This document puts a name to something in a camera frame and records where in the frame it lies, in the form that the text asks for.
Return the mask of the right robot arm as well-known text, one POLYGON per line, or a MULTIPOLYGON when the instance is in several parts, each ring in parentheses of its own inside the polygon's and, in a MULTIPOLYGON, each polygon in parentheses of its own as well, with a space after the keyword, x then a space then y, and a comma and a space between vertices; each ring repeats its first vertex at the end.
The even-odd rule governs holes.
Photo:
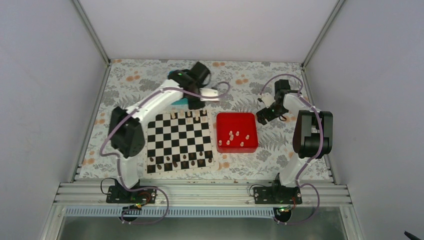
POLYGON ((301 90, 293 90, 287 79, 274 83, 274 101, 256 113, 257 121, 267 123, 292 112, 296 117, 293 132, 293 156, 268 188, 271 198, 278 204, 289 197, 297 197, 301 188, 316 187, 311 183, 300 183, 303 172, 315 160, 331 152, 333 146, 333 114, 322 111, 309 103, 301 90))

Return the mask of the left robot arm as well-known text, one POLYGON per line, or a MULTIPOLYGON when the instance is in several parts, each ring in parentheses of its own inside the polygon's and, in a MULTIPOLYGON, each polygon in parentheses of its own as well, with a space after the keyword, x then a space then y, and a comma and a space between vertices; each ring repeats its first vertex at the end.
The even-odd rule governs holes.
POLYGON ((207 86, 205 79, 210 77, 210 70, 198 61, 190 69, 171 71, 164 82, 140 102, 112 110, 108 135, 101 145, 100 155, 107 156, 104 148, 110 143, 115 150, 110 156, 117 158, 118 176, 114 184, 124 201, 131 203, 139 197, 140 180, 134 157, 146 144, 143 124, 181 99, 187 99, 189 110, 204 108, 206 101, 213 100, 212 96, 201 93, 207 86))

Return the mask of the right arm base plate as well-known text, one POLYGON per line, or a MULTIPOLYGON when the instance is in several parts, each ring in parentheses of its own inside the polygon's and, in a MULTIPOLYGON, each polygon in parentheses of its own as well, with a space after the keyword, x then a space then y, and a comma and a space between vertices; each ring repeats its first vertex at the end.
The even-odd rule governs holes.
POLYGON ((298 187, 255 186, 252 195, 257 205, 300 205, 303 203, 298 187))

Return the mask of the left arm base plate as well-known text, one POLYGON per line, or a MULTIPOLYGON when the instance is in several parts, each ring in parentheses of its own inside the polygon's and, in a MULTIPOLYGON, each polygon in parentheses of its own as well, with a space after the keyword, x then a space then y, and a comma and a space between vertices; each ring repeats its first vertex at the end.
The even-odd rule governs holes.
POLYGON ((108 204, 154 204, 156 201, 157 190, 145 189, 139 191, 127 191, 122 186, 111 185, 106 195, 108 204))

